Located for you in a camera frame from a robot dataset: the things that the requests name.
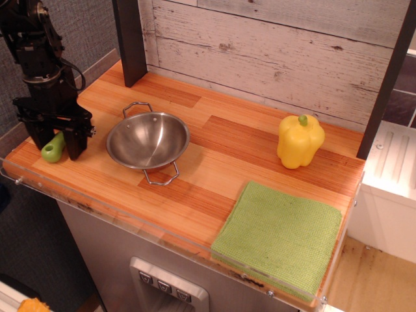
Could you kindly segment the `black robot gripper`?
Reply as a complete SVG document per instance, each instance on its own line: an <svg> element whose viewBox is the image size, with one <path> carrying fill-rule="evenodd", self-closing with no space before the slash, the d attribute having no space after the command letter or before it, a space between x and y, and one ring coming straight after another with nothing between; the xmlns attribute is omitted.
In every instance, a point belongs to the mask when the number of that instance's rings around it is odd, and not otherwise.
<svg viewBox="0 0 416 312"><path fill-rule="evenodd" d="M56 70L47 77L27 77L29 97L17 97L13 104L18 118L39 150L55 136L54 130L63 131L68 155L72 161L87 148L87 137L96 133L91 124L92 114L78 102L78 91L71 70Z"/></svg>

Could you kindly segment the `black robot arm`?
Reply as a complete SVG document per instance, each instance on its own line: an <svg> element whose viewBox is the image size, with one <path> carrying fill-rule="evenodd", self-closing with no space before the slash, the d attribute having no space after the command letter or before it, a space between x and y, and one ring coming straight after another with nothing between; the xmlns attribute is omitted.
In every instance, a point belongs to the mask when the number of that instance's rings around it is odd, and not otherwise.
<svg viewBox="0 0 416 312"><path fill-rule="evenodd" d="M62 57L62 38L54 29L48 9L41 1L2 1L1 36L16 64L30 95L17 97L13 104L38 149L60 131L68 155L76 160L95 135L92 114L78 102L86 80L76 85L77 66Z"/></svg>

